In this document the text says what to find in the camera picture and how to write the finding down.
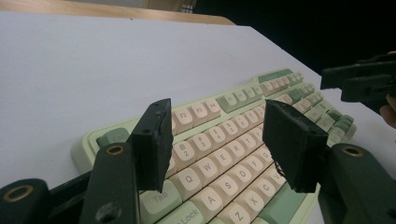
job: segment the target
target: wooden edge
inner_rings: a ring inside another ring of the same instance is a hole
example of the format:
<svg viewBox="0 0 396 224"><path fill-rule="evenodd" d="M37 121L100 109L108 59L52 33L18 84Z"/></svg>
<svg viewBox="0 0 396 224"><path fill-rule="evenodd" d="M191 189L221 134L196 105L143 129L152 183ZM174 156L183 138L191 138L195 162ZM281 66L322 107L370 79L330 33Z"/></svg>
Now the wooden edge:
<svg viewBox="0 0 396 224"><path fill-rule="evenodd" d="M182 21L234 25L224 17L145 8L117 7L63 0L0 0L0 10L57 15L133 18L154 21Z"/></svg>

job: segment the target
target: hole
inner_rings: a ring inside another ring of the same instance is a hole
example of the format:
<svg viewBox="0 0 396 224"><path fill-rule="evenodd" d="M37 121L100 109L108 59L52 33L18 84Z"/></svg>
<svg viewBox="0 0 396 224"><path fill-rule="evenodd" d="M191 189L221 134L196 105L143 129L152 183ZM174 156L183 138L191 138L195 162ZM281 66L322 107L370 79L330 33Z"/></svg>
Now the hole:
<svg viewBox="0 0 396 224"><path fill-rule="evenodd" d="M119 155L124 151L124 148L122 146L114 146L114 147L110 147L106 150L107 154L110 155Z"/></svg>
<svg viewBox="0 0 396 224"><path fill-rule="evenodd" d="M353 157L362 157L363 156L363 152L360 151L357 148L353 148L353 147L345 147L343 148L343 151Z"/></svg>
<svg viewBox="0 0 396 224"><path fill-rule="evenodd" d="M144 129L144 130L142 131L142 133L150 133L150 130L149 130L149 129Z"/></svg>
<svg viewBox="0 0 396 224"><path fill-rule="evenodd" d="M108 223L117 219L122 213L122 209L117 203L107 203L96 211L96 221Z"/></svg>
<svg viewBox="0 0 396 224"><path fill-rule="evenodd" d="M393 208L390 208L387 212L388 216L390 216L393 219L396 219L396 210Z"/></svg>
<svg viewBox="0 0 396 224"><path fill-rule="evenodd" d="M33 191L33 186L31 185L18 186L7 192L4 195L3 199L9 203L15 203L28 196L32 191Z"/></svg>

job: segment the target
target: black plastic part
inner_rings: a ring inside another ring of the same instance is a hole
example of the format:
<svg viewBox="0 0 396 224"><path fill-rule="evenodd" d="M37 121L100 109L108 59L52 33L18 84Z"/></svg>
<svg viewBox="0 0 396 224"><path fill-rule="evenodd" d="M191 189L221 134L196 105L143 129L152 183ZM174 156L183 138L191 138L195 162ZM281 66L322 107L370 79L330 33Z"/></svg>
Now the black plastic part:
<svg viewBox="0 0 396 224"><path fill-rule="evenodd" d="M262 141L296 192L315 192L327 138L293 106L266 100Z"/></svg>
<svg viewBox="0 0 396 224"><path fill-rule="evenodd" d="M320 88L341 89L345 102L369 102L396 95L396 56L377 55L360 63L324 69Z"/></svg>
<svg viewBox="0 0 396 224"><path fill-rule="evenodd" d="M44 223L51 209L50 192L40 179L23 179L0 189L0 223Z"/></svg>
<svg viewBox="0 0 396 224"><path fill-rule="evenodd" d="M47 223L78 223L90 177L91 171L49 191L52 211Z"/></svg>
<svg viewBox="0 0 396 224"><path fill-rule="evenodd" d="M338 192L320 183L318 198L326 223L396 223L396 181L369 151L337 144L329 151L327 165Z"/></svg>
<svg viewBox="0 0 396 224"><path fill-rule="evenodd" d="M383 100L388 93L396 91L396 83L393 85L390 83L392 83L391 75L346 79L341 100L344 102Z"/></svg>
<svg viewBox="0 0 396 224"><path fill-rule="evenodd" d="M135 157L137 187L163 190L163 181L172 156L171 100L151 104L126 141Z"/></svg>
<svg viewBox="0 0 396 224"><path fill-rule="evenodd" d="M126 143L96 154L79 223L140 223L134 155Z"/></svg>

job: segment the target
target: white desk surface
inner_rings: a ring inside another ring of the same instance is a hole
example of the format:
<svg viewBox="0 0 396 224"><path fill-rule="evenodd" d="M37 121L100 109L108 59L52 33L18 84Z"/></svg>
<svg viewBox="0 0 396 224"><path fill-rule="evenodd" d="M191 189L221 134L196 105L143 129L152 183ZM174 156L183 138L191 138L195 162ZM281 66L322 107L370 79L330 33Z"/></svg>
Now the white desk surface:
<svg viewBox="0 0 396 224"><path fill-rule="evenodd" d="M85 132L225 91L288 67L317 87L320 77L254 29L0 12L0 188L41 178L52 189L79 175L70 147ZM370 150L396 178L396 131L361 104L352 144ZM316 207L311 223L318 223Z"/></svg>

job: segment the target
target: mechanical keyboard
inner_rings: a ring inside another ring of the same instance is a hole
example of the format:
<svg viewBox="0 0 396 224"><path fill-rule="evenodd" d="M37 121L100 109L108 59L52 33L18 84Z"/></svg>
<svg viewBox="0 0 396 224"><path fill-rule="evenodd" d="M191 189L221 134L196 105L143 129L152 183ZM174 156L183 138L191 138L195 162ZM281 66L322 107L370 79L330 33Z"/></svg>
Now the mechanical keyboard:
<svg viewBox="0 0 396 224"><path fill-rule="evenodd" d="M240 87L174 106L172 158L163 192L140 192L142 223L302 223L316 193L295 193L262 141L265 99L293 105L328 132L328 146L356 132L300 72L257 75ZM71 149L81 173L101 146L124 142L139 118L90 131Z"/></svg>

